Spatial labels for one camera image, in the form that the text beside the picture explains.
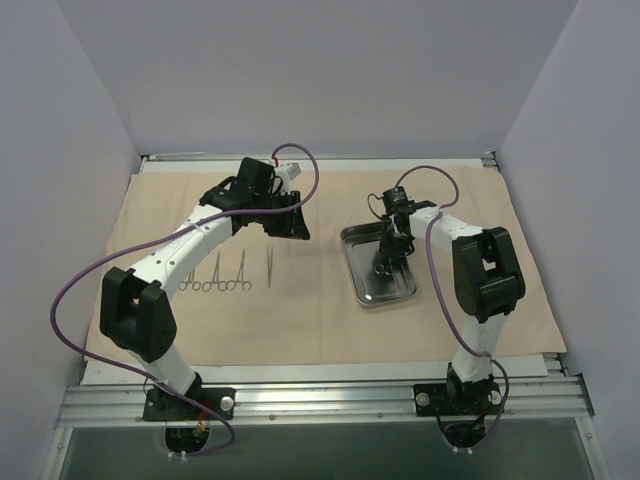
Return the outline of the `steel tweezers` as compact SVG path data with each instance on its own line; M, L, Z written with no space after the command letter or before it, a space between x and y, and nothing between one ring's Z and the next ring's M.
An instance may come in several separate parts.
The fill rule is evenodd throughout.
M267 247L267 287L271 288L274 265L274 249L272 245Z

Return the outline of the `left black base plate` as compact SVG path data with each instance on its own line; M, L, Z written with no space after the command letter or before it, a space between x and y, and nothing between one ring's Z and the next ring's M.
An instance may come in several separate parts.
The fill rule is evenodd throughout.
M230 387L203 387L196 390L194 401L225 420L234 416L236 390ZM213 416L201 407L153 387L146 393L142 419L147 422L209 420Z

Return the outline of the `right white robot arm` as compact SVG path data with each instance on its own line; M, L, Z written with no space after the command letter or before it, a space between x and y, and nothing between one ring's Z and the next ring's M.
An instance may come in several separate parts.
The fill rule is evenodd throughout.
M501 329L526 292L511 236L503 227L471 225L430 201L411 200L402 186L385 191L382 202L385 213L375 270L391 274L415 251L415 239L425 241L436 298L459 343L449 365L444 400L453 411L467 412L480 400L477 385L487 389L492 381L492 360ZM433 247L451 254L454 294L466 314L462 330L457 329L446 306Z

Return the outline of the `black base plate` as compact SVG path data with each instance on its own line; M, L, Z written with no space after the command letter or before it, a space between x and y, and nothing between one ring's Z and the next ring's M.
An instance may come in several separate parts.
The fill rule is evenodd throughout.
M203 387L196 390L194 401L225 420L234 416L236 390L230 387ZM213 416L201 407L153 387L146 393L142 419L147 422L209 420Z
M499 386L472 384L456 392L445 383L422 383L412 387L416 414L420 417L478 417L496 415L502 401Z

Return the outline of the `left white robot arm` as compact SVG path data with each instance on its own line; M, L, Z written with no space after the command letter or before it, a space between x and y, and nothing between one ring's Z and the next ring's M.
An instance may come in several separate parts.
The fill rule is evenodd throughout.
M243 227L258 224L270 237L309 239L302 196L290 186L300 173L296 163L244 158L237 174L206 191L158 249L126 270L111 268L103 278L101 333L164 387L166 408L179 419L200 411L201 381L175 344L170 300L198 264Z

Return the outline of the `steel needle holder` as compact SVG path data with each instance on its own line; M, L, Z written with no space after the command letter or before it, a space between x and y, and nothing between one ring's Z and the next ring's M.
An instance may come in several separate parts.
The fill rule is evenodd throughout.
M388 254L377 252L374 255L373 271L376 275L391 276L394 273L394 258Z

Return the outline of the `aluminium front rail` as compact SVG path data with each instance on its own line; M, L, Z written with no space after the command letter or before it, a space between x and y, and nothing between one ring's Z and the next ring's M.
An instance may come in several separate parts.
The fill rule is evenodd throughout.
M231 424L320 425L433 422L416 414L407 381L368 383L238 384ZM55 425L59 428L143 427L139 385L69 388ZM594 413L578 378L511 381L504 420L589 417Z

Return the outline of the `steel surgical scissors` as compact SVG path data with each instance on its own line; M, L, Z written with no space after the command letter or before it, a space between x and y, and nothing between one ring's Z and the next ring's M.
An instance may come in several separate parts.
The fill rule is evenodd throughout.
M200 291L201 287L202 287L201 282L196 279L195 271L192 270L188 274L187 278L180 283L179 290L180 291L186 291L186 290Z

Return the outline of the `metal instrument tray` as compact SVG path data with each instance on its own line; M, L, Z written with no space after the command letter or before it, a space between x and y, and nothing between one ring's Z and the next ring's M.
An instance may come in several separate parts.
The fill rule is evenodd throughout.
M346 227L341 244L358 303L365 308L382 307L406 301L418 290L417 281L406 258L394 263L391 276L376 275L374 255L378 252L380 221Z

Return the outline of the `steel hemostat forceps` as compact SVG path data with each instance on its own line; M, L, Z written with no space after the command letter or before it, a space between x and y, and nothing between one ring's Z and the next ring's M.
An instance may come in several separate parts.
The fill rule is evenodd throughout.
M228 291L239 290L243 292L249 292L252 289L251 281L245 278L245 262L246 262L246 251L243 250L240 257L236 278L233 280L229 280L227 282Z
M210 292L214 288L216 288L220 292L224 292L227 290L227 282L223 281L220 278L220 259L220 254L217 254L211 278L208 281L202 283L203 292Z

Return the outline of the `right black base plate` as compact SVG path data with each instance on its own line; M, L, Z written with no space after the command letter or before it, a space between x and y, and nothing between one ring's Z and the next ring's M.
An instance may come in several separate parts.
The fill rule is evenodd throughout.
M502 401L499 386L472 384L456 392L445 383L422 383L412 387L416 414L420 417L478 417L496 415Z

